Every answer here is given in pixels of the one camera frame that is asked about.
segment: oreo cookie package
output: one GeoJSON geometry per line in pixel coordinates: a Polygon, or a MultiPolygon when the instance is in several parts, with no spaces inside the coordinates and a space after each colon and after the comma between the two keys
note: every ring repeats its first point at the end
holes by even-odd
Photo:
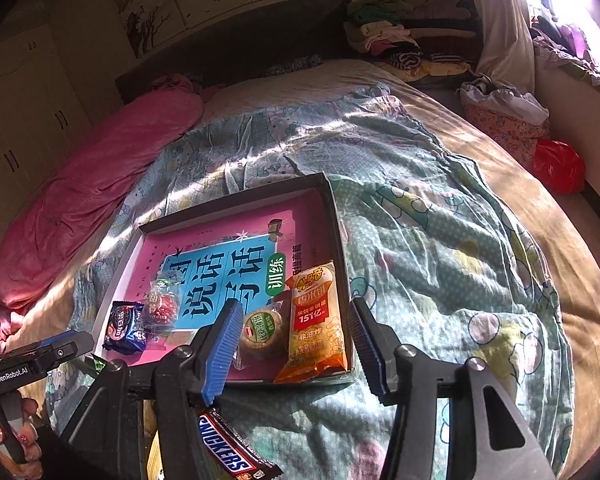
{"type": "Polygon", "coordinates": [[[123,355],[144,351],[146,334],[140,321],[143,308],[144,304],[136,301],[114,301],[102,346],[123,355]]]}

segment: dark headboard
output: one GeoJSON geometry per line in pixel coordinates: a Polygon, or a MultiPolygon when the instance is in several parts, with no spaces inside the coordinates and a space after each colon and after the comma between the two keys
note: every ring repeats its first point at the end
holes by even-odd
{"type": "Polygon", "coordinates": [[[128,103],[172,73],[201,77],[204,87],[230,85],[301,57],[351,57],[342,27],[349,1],[286,0],[236,14],[149,56],[116,86],[128,103]]]}

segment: orange rice cracker package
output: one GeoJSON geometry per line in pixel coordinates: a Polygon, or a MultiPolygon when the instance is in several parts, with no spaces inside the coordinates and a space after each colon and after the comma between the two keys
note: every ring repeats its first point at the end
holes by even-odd
{"type": "Polygon", "coordinates": [[[300,383],[324,371],[345,371],[347,355],[340,323],[333,262],[286,280],[291,289],[289,361],[274,383],[300,383]]]}

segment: pink blanket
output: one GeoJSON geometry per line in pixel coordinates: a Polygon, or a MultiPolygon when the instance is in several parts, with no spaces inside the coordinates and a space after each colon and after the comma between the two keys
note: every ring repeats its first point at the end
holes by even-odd
{"type": "Polygon", "coordinates": [[[202,110],[198,95],[177,88],[155,91],[86,134],[4,235],[0,343],[20,329],[22,316],[80,245],[113,213],[162,148],[199,120],[202,110]]]}

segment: white curtain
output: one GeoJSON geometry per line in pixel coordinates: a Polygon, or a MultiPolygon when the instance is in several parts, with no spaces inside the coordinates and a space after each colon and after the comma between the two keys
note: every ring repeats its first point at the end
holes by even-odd
{"type": "Polygon", "coordinates": [[[484,49],[477,71],[534,92],[534,46],[526,0],[474,0],[482,19],[484,49]]]}

